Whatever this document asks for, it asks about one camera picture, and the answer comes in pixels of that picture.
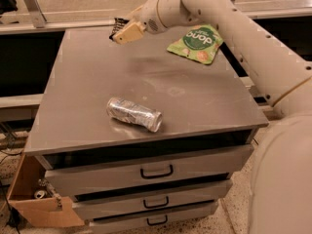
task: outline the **drawer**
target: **drawer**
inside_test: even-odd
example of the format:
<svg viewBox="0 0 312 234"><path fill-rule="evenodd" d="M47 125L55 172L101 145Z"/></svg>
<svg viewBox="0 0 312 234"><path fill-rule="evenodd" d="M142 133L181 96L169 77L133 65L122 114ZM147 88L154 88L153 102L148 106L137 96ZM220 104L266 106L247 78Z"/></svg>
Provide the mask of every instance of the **drawer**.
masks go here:
<svg viewBox="0 0 312 234"><path fill-rule="evenodd" d="M62 196L75 196L242 169L253 152L249 144L177 153L146 159L97 164L46 172Z"/></svg>
<svg viewBox="0 0 312 234"><path fill-rule="evenodd" d="M90 223L90 228L94 234L113 233L140 227L162 225L168 222L186 220L190 217L196 218L212 215L216 208L217 202L201 203L185 207L93 221Z"/></svg>
<svg viewBox="0 0 312 234"><path fill-rule="evenodd" d="M231 186L229 179L192 184L74 203L73 210L82 219L125 215L218 199L224 197Z"/></svg>

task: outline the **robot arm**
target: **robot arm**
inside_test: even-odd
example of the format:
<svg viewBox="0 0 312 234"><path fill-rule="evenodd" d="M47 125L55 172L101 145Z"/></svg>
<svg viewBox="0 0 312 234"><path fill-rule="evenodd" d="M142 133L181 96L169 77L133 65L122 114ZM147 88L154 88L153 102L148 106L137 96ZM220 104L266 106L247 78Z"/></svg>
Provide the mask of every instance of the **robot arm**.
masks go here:
<svg viewBox="0 0 312 234"><path fill-rule="evenodd" d="M285 118L268 131L256 152L250 234L312 233L311 62L230 0L149 0L136 11L136 19L112 39L122 44L142 37L144 31L161 33L176 25L200 22L218 30L267 102ZM140 34L133 34L136 27Z"/></svg>

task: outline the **silver can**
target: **silver can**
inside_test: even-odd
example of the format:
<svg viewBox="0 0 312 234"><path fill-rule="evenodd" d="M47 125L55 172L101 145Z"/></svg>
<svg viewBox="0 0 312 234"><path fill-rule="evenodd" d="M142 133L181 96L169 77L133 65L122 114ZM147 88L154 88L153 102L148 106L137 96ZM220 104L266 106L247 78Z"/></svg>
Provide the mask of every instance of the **silver can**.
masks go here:
<svg viewBox="0 0 312 234"><path fill-rule="evenodd" d="M141 125L154 133L158 131L162 123L160 112L119 97L113 97L109 100L106 111L112 118Z"/></svg>

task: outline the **green bag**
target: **green bag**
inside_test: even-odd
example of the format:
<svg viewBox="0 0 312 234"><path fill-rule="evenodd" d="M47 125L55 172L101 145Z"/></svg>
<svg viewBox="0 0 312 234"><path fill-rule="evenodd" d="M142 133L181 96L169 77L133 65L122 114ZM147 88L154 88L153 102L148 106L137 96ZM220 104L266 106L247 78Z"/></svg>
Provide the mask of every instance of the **green bag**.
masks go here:
<svg viewBox="0 0 312 234"><path fill-rule="evenodd" d="M222 38L211 25L198 25L171 44L167 50L203 64L210 64L222 43Z"/></svg>

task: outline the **desk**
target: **desk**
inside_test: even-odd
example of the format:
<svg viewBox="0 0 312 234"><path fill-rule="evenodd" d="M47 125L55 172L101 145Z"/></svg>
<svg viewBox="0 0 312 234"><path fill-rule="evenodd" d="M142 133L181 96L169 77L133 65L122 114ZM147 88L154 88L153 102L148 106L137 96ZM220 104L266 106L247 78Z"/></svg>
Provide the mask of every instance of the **desk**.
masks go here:
<svg viewBox="0 0 312 234"><path fill-rule="evenodd" d="M212 214L268 122L222 52L168 53L187 32L119 46L111 28L66 31L25 147L95 233ZM107 116L112 97L163 113L157 133Z"/></svg>

